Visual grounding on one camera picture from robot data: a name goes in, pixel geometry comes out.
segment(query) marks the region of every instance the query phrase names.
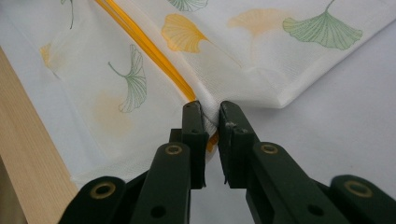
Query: yellow ginkgo leaf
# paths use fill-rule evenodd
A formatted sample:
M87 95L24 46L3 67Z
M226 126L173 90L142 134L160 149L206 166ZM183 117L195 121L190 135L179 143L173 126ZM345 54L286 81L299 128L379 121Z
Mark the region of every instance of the yellow ginkgo leaf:
M254 8L229 19L228 27L243 27L253 36L282 27L282 21L288 17L285 11L274 8Z
M198 53L200 51L199 42L207 40L194 23L178 14L166 16L162 35L168 48L173 51Z

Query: white surface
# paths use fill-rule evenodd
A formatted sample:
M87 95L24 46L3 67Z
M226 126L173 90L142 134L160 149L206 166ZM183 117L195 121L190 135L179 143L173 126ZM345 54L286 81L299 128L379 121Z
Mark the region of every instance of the white surface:
M322 183L329 184L335 175L358 175L396 198L394 36L395 22L284 109L244 107L260 139L283 146L309 176ZM37 50L15 29L1 7L0 45L70 173L98 165L89 164L83 153L93 150L95 144L82 141L88 136L87 130L62 84L41 69ZM101 155L97 155L93 161L100 160ZM76 161L80 161L79 166L70 165ZM208 187L192 191L191 224L252 223L244 191L222 185L218 155L206 170L210 171L206 172Z

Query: wooden edge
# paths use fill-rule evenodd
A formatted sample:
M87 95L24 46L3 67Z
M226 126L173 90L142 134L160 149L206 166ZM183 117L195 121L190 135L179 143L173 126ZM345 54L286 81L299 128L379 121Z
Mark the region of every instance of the wooden edge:
M57 223L78 191L1 48L0 155L28 223Z

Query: leaf pattern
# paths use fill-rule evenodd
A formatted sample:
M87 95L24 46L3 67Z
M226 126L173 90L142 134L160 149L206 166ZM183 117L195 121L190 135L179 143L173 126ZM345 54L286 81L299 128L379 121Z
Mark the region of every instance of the leaf pattern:
M61 4L63 5L66 0L61 0ZM72 5L72 24L70 25L70 30L73 28L73 20L74 20L74 9L73 9L73 0L70 0L70 4Z
M206 7L207 0L168 0L179 11L196 11Z
M329 13L332 0L326 10L311 19L296 21L287 18L283 21L283 29L303 42L316 42L325 48L349 49L356 41L360 40L363 31L356 30Z
M166 16L161 34L173 51L198 53L199 42L207 40L194 23L178 14Z
M253 36L266 31L280 28L282 21L287 17L287 13L274 8L253 8L246 12L232 17L228 20L227 26L243 27L248 29Z
M142 54L134 45L130 46L131 50L131 70L127 75L119 73L109 62L110 68L120 77L124 77L128 84L128 94L125 101L120 105L119 110L123 113L132 112L135 108L140 107L147 97L146 76L143 70Z

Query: yellow zipper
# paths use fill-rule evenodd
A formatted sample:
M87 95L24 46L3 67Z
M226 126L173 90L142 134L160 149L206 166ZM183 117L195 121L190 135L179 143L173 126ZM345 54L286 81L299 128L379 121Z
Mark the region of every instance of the yellow zipper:
M151 42L140 27L112 0L95 0L136 42L139 47L147 53L166 75L177 85L189 101L195 100L195 94L183 76Z

